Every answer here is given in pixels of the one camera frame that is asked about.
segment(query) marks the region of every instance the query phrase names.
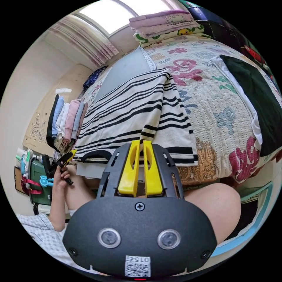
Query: curtain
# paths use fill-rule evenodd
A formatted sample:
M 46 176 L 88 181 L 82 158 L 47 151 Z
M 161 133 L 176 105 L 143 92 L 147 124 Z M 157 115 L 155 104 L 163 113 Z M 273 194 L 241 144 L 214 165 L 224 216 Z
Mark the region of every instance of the curtain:
M 70 43 L 96 67 L 104 65 L 119 53 L 101 32 L 74 15 L 64 17 L 54 24 L 49 31 Z

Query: striped towel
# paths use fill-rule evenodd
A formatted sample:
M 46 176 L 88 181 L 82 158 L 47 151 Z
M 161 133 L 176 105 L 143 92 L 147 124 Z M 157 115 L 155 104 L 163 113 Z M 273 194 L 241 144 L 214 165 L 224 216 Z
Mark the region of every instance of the striped towel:
M 74 160 L 107 163 L 108 158 L 92 158 L 92 152 L 111 156 L 121 145 L 139 139 L 166 148 L 177 166 L 198 165 L 192 126 L 168 68 L 138 75 L 92 104 Z

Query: bed sheet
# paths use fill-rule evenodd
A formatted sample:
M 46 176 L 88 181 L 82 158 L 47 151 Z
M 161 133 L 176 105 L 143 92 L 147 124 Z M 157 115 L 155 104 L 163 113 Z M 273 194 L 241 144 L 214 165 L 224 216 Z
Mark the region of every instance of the bed sheet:
M 199 165 L 178 167 L 183 185 L 232 177 L 242 183 L 279 150 L 261 158 L 254 148 L 250 112 L 209 59 L 221 54 L 253 64 L 236 50 L 198 35 L 178 36 L 145 48 L 157 69 L 169 68 L 193 126 Z M 85 93 L 91 103 L 110 68 Z

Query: wooden headboard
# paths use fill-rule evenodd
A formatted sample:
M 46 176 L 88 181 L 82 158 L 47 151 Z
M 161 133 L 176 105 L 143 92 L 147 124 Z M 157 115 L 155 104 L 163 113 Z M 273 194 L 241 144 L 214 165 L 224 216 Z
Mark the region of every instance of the wooden headboard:
M 55 96 L 63 96 L 65 103 L 77 99 L 83 89 L 83 83 L 91 73 L 89 68 L 77 64 L 51 87 L 33 114 L 23 139 L 23 146 L 40 154 L 53 156 L 54 149 L 46 142 L 46 132 Z

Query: hello kitty towel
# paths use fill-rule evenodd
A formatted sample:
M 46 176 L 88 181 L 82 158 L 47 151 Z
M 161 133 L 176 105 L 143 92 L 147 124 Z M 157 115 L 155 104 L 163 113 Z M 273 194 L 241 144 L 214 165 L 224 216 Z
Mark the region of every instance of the hello kitty towel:
M 143 38 L 158 36 L 182 28 L 195 28 L 195 22 L 188 11 L 170 10 L 129 19 L 131 29 Z

